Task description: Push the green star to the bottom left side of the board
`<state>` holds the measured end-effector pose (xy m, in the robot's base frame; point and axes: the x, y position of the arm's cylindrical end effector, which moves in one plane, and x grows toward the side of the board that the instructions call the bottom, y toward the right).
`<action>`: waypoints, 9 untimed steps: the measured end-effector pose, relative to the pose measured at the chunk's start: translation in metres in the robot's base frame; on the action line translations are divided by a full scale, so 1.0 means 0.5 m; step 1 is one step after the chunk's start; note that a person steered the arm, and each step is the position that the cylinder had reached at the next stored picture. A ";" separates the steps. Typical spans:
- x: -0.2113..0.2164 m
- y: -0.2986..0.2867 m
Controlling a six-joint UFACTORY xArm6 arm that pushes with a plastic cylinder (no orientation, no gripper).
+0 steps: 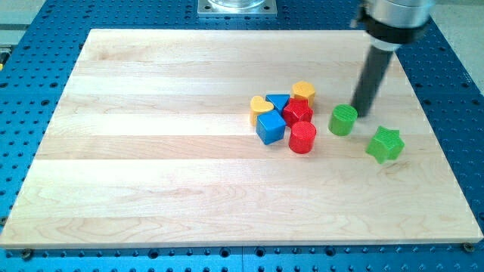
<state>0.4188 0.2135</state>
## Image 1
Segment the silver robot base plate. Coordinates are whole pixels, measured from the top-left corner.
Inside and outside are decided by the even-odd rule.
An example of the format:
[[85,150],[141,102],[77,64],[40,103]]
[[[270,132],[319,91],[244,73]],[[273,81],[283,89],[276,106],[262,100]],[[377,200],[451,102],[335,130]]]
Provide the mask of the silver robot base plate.
[[276,0],[198,0],[199,17],[276,16]]

